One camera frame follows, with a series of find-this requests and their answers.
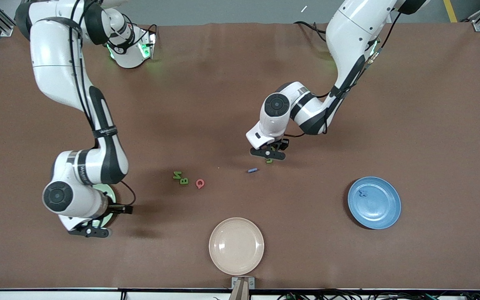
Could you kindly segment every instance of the gray floor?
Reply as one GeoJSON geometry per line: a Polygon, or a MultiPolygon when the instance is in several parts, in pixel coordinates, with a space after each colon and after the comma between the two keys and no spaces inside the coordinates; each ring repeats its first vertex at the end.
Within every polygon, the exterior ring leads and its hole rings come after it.
{"type": "MultiPolygon", "coordinates": [[[[133,22],[157,25],[206,23],[327,23],[343,0],[131,0],[118,10],[133,22]]],[[[451,0],[458,20],[480,9],[480,0],[451,0]]],[[[402,15],[403,23],[447,23],[443,0],[431,0],[414,15],[402,15]]]]}

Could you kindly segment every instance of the black cable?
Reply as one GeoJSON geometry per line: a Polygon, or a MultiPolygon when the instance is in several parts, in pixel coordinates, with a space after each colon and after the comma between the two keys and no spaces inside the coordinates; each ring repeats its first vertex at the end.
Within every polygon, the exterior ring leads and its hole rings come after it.
{"type": "Polygon", "coordinates": [[[303,135],[305,135],[305,133],[301,133],[301,135],[287,135],[286,133],[284,134],[284,136],[290,137],[290,138],[299,138],[299,137],[302,137],[303,135]]]}
{"type": "Polygon", "coordinates": [[[318,29],[318,26],[316,26],[316,22],[314,22],[313,25],[310,25],[309,23],[306,23],[306,22],[303,22],[303,21],[297,21],[297,22],[294,22],[294,24],[301,24],[301,25],[305,25],[307,26],[308,28],[314,30],[316,33],[318,33],[318,36],[325,42],[325,38],[321,35],[322,33],[325,34],[325,30],[320,30],[318,29]]]}
{"type": "MultiPolygon", "coordinates": [[[[75,15],[75,10],[77,9],[77,5],[78,3],[80,2],[80,0],[76,0],[75,1],[75,4],[72,8],[72,13],[70,15],[70,19],[73,20],[73,17],[75,15]]],[[[73,51],[73,29],[72,27],[69,27],[69,46],[70,46],[70,56],[71,56],[71,59],[72,59],[72,70],[73,70],[73,77],[74,77],[74,81],[75,81],[75,88],[77,89],[77,95],[79,96],[79,102],[80,102],[80,105],[82,106],[82,110],[84,111],[84,115],[86,116],[86,119],[88,120],[88,124],[90,125],[90,128],[92,130],[94,130],[94,126],[93,126],[93,123],[92,123],[92,120],[90,118],[90,116],[88,115],[87,111],[86,111],[86,108],[85,108],[85,104],[84,104],[84,101],[83,101],[83,96],[81,95],[80,93],[80,89],[79,89],[79,80],[77,78],[77,70],[75,69],[75,55],[74,55],[74,51],[73,51]]]]}
{"type": "Polygon", "coordinates": [[[131,21],[131,18],[128,15],[122,13],[122,16],[124,17],[124,19],[127,19],[126,21],[128,21],[129,24],[135,25],[135,23],[133,23],[133,21],[131,21]]]}
{"type": "MultiPolygon", "coordinates": [[[[83,19],[84,19],[84,16],[86,14],[86,12],[88,11],[88,9],[90,8],[90,6],[92,6],[92,4],[96,3],[98,0],[92,0],[83,10],[82,10],[82,14],[80,15],[80,19],[79,19],[79,27],[81,25],[81,23],[83,22],[83,19]]],[[[81,40],[80,42],[80,46],[81,48],[83,47],[83,41],[81,40]]],[[[84,96],[84,99],[86,100],[86,109],[88,110],[88,119],[90,120],[90,128],[92,130],[95,129],[95,126],[94,126],[94,120],[92,120],[92,112],[90,110],[90,103],[88,103],[88,96],[86,95],[86,88],[85,88],[85,84],[84,84],[84,67],[83,67],[83,59],[82,57],[79,57],[79,63],[80,63],[80,80],[81,80],[81,84],[82,84],[82,92],[83,92],[83,96],[84,96]]]]}
{"type": "Polygon", "coordinates": [[[132,192],[132,194],[133,194],[133,201],[131,201],[131,203],[125,204],[125,205],[123,205],[123,206],[131,206],[131,205],[133,205],[133,204],[137,201],[137,194],[136,194],[136,193],[133,191],[133,189],[132,189],[128,184],[126,184],[123,180],[120,181],[120,182],[121,182],[124,186],[126,186],[126,187],[132,192]]]}
{"type": "Polygon", "coordinates": [[[314,96],[316,96],[316,98],[320,99],[320,98],[325,98],[325,97],[327,97],[327,96],[329,95],[329,93],[330,93],[330,91],[328,91],[326,94],[323,94],[323,95],[321,95],[321,96],[318,96],[318,95],[314,95],[314,96]]]}
{"type": "Polygon", "coordinates": [[[314,22],[314,29],[316,31],[316,33],[318,33],[318,36],[324,41],[326,42],[325,38],[322,36],[322,34],[320,33],[320,30],[318,29],[318,27],[316,26],[316,22],[314,22]]]}
{"type": "Polygon", "coordinates": [[[352,294],[352,295],[357,296],[360,300],[364,300],[364,299],[362,299],[362,296],[361,296],[361,295],[359,295],[359,294],[357,294],[357,293],[355,293],[355,292],[353,292],[353,291],[346,291],[345,293],[347,293],[348,296],[350,296],[349,294],[352,294]]]}
{"type": "Polygon", "coordinates": [[[381,294],[375,295],[373,300],[377,300],[379,296],[387,296],[386,298],[383,298],[382,300],[400,300],[400,299],[409,299],[409,300],[423,300],[421,296],[411,296],[406,293],[396,293],[396,292],[383,292],[381,294]]]}
{"type": "Polygon", "coordinates": [[[351,294],[349,294],[349,293],[347,293],[347,292],[345,292],[345,291],[341,291],[341,293],[344,294],[344,295],[346,295],[346,296],[348,296],[350,300],[356,300],[354,296],[352,296],[351,294]]]}
{"type": "Polygon", "coordinates": [[[296,300],[310,300],[309,297],[307,297],[305,294],[299,294],[297,292],[288,292],[290,296],[292,296],[296,300]]]}
{"type": "Polygon", "coordinates": [[[394,25],[396,22],[398,22],[398,19],[400,18],[401,13],[397,14],[397,17],[394,19],[394,22],[392,22],[392,26],[390,26],[390,30],[388,31],[388,35],[385,38],[385,41],[381,45],[381,49],[385,46],[386,42],[388,41],[388,38],[390,38],[390,34],[392,33],[392,29],[394,29],[394,25]]]}
{"type": "Polygon", "coordinates": [[[442,292],[440,295],[436,296],[435,298],[438,299],[438,298],[442,297],[442,296],[443,296],[445,293],[447,293],[447,292],[448,292],[448,291],[444,291],[444,292],[442,292]]]}
{"type": "Polygon", "coordinates": [[[316,30],[320,33],[325,33],[325,30],[319,30],[319,29],[316,29],[315,27],[313,27],[311,24],[309,23],[306,23],[306,22],[303,22],[303,21],[297,21],[297,22],[294,22],[294,24],[302,24],[302,25],[305,25],[307,26],[308,28],[312,29],[312,30],[316,30]]]}

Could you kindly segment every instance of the brown table surface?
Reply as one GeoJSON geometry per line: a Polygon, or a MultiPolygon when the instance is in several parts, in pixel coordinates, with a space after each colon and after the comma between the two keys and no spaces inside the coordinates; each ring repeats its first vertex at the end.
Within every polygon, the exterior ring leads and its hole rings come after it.
{"type": "Polygon", "coordinates": [[[272,165],[244,136],[265,97],[293,80],[317,94],[335,82],[311,30],[164,27],[155,59],[133,70],[101,46],[85,54],[130,162],[135,214],[112,237],[85,239],[42,205],[57,155],[93,139],[81,112],[40,93],[15,30],[0,42],[0,287],[227,287],[208,238],[244,217],[265,238],[250,273],[259,288],[480,289],[480,33],[468,23],[396,25],[328,134],[293,139],[272,165]],[[348,211],[350,185],[367,175],[402,199],[386,230],[348,211]]]}

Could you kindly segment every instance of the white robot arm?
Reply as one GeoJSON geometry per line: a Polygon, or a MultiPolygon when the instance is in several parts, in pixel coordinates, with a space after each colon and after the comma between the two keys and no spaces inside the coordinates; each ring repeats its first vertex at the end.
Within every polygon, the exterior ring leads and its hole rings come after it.
{"type": "Polygon", "coordinates": [[[326,29],[327,47],[338,76],[325,101],[299,82],[286,83],[268,96],[260,121],[246,133],[251,154],[266,159],[285,158],[288,140],[282,139],[291,118],[307,135],[325,133],[349,90],[374,54],[381,29],[392,10],[406,15],[417,12],[430,0],[345,0],[326,29]]]}
{"type": "Polygon", "coordinates": [[[91,221],[109,213],[132,212],[131,206],[114,205],[92,188],[120,182],[127,175],[128,160],[105,97],[90,82],[82,58],[83,42],[108,42],[122,49],[115,55],[122,67],[135,67],[150,57],[141,53],[139,43],[151,40],[151,34],[108,8],[122,2],[105,1],[106,10],[95,0],[28,2],[16,13],[19,29],[30,40],[38,88],[50,99],[84,112],[95,138],[94,148],[59,154],[42,195],[44,205],[59,215],[70,234],[106,238],[110,231],[90,230],[91,221]],[[142,37],[135,42],[137,35],[142,37]]]}

